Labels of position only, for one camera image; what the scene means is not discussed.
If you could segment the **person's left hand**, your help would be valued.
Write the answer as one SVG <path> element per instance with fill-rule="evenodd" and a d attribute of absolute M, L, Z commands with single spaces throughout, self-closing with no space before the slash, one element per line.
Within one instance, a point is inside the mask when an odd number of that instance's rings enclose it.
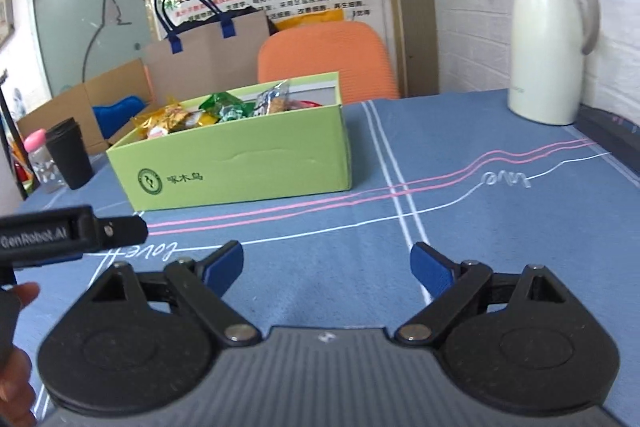
<path fill-rule="evenodd" d="M 1 371 L 1 416 L 11 425 L 32 427 L 37 424 L 32 413 L 36 393 L 30 384 L 32 361 L 21 348 L 13 347 Z"/>

